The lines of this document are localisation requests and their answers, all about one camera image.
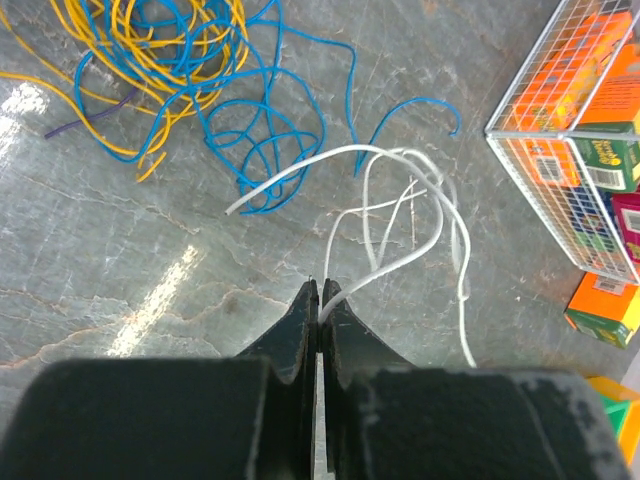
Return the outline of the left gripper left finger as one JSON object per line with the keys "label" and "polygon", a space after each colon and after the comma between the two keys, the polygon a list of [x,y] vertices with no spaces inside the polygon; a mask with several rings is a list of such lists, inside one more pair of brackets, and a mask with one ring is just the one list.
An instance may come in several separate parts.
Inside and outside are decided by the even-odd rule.
{"label": "left gripper left finger", "polygon": [[318,291],[230,358],[44,369],[1,443],[5,479],[308,479]]}

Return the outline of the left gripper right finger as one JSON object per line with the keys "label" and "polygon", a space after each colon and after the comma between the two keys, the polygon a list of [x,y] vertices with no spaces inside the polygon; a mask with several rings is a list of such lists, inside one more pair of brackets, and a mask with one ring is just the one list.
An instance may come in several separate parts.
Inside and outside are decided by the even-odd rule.
{"label": "left gripper right finger", "polygon": [[596,392],[539,368],[419,368],[332,280],[322,323],[327,453],[339,479],[627,479]]}

